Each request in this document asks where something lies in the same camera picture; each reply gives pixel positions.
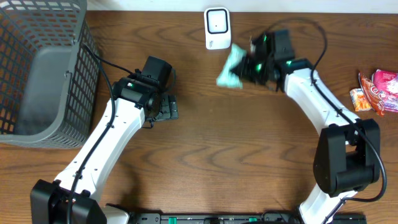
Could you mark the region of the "teal snack wrapper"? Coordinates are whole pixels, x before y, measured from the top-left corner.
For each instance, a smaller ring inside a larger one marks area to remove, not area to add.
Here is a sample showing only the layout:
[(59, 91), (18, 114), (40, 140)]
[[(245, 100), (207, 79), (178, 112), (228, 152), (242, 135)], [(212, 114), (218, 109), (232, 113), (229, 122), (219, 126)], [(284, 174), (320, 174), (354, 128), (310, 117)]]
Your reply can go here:
[(247, 55), (247, 52), (236, 44), (231, 45), (231, 52), (224, 67), (216, 79), (216, 85), (224, 88), (243, 89), (243, 83), (239, 76), (233, 72)]

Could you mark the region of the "orange juice carton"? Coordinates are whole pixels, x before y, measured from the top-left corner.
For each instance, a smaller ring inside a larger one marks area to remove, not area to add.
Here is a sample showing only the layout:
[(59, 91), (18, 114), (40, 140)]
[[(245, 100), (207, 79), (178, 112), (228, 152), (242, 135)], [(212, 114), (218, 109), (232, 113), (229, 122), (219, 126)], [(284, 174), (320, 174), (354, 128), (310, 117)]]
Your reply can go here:
[(369, 111), (372, 109), (361, 88), (352, 89), (349, 93), (355, 111)]

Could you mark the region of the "orange chocolate bar wrapper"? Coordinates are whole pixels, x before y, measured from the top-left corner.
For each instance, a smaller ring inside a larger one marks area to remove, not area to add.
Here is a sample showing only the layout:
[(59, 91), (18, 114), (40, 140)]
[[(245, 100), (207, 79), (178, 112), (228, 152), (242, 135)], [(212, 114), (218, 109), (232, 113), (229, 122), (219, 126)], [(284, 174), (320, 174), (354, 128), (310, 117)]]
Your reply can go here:
[(361, 72), (358, 74), (359, 83), (372, 109), (379, 115), (384, 116), (384, 102), (380, 96), (380, 91), (376, 88), (374, 83)]

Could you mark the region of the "purple snack package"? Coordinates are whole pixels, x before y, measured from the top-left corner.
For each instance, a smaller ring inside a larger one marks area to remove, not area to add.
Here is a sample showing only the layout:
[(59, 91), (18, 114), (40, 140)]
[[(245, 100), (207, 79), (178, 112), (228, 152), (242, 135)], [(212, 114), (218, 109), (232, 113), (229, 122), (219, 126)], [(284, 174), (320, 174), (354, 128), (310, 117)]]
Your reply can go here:
[(386, 111), (397, 112), (397, 73), (376, 70), (372, 81), (381, 93)]

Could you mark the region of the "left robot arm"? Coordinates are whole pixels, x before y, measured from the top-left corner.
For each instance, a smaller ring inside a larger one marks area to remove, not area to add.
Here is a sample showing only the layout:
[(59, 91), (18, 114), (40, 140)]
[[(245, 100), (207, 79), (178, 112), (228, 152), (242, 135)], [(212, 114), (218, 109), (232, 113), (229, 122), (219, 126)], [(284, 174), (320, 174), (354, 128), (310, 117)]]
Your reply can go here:
[(130, 212), (100, 207), (106, 181), (126, 144), (146, 122), (178, 118), (175, 70), (150, 56), (111, 87), (104, 114), (84, 146), (53, 182), (38, 180), (30, 193), (33, 223), (128, 223)]

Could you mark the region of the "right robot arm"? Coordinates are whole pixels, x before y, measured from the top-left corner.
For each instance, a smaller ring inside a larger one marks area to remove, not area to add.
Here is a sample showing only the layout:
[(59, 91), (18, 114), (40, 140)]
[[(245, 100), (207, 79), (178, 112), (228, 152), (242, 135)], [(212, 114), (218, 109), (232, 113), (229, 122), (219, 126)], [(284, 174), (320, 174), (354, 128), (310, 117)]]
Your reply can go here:
[(316, 184), (298, 208), (300, 223), (331, 223), (336, 212), (368, 185), (382, 182), (386, 170), (380, 157), (380, 128), (373, 119), (360, 119), (321, 81), (315, 66), (296, 58), (287, 30), (265, 32), (251, 41), (251, 53), (234, 61), (229, 71), (260, 84), (275, 83), (305, 113), (319, 135), (313, 162)]

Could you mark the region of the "white barcode scanner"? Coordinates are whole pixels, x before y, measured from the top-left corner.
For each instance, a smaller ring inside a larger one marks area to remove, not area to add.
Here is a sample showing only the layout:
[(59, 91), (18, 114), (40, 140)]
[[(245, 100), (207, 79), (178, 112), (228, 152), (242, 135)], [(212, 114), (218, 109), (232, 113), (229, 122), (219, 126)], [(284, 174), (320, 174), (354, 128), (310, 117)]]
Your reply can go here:
[(205, 46), (208, 50), (227, 49), (231, 45), (231, 22), (225, 7), (210, 7), (203, 13)]

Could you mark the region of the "grey plastic mesh basket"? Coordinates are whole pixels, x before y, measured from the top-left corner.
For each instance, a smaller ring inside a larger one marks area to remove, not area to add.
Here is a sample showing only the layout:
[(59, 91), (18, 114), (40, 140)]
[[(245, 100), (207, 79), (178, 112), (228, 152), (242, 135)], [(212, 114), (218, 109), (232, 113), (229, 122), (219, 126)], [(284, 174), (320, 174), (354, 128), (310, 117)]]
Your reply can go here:
[(1, 2), (1, 142), (73, 148), (88, 138), (98, 83), (85, 0)]

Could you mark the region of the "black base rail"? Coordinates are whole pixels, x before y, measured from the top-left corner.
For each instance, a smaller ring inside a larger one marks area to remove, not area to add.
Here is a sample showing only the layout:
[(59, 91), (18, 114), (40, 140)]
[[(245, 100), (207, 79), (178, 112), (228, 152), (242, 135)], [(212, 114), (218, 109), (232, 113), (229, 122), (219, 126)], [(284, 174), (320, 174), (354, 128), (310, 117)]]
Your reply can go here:
[(158, 213), (131, 214), (128, 224), (239, 224), (239, 223), (302, 223), (288, 213), (269, 212), (263, 215), (161, 215)]

